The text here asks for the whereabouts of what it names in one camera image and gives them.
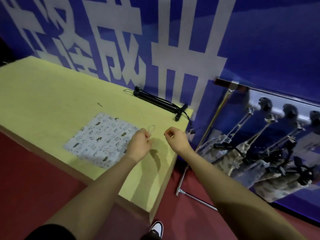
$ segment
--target person's right arm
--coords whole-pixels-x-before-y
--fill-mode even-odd
[[[172,150],[190,165],[238,239],[305,239],[274,208],[200,157],[182,130],[170,127],[164,135]]]

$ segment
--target red floor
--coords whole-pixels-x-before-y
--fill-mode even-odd
[[[1,239],[23,239],[34,228],[85,188],[85,185],[35,156],[0,133]],[[164,240],[236,239],[218,212],[181,195],[174,195],[180,179],[179,163],[155,216],[164,224]],[[182,189],[209,201],[189,172]],[[282,213],[307,239],[318,239],[320,228]],[[115,205],[96,240],[139,239],[148,224]]]

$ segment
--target person's left arm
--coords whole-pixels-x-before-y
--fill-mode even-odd
[[[45,224],[63,226],[77,240],[92,239],[110,213],[128,174],[149,153],[152,146],[149,138],[145,129],[137,131],[128,144],[126,155]]]

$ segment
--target table top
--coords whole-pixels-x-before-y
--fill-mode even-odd
[[[175,159],[164,131],[185,130],[188,120],[123,92],[125,88],[35,58],[0,68],[0,125],[91,179],[105,169],[63,148],[94,116],[103,112],[139,128],[155,126],[150,153],[127,177],[119,195],[150,212]],[[187,109],[189,116],[192,110]]]

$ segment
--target shoe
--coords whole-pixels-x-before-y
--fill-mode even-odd
[[[154,232],[159,235],[159,237],[162,238],[163,235],[163,225],[161,221],[156,221],[150,228],[150,232]]]

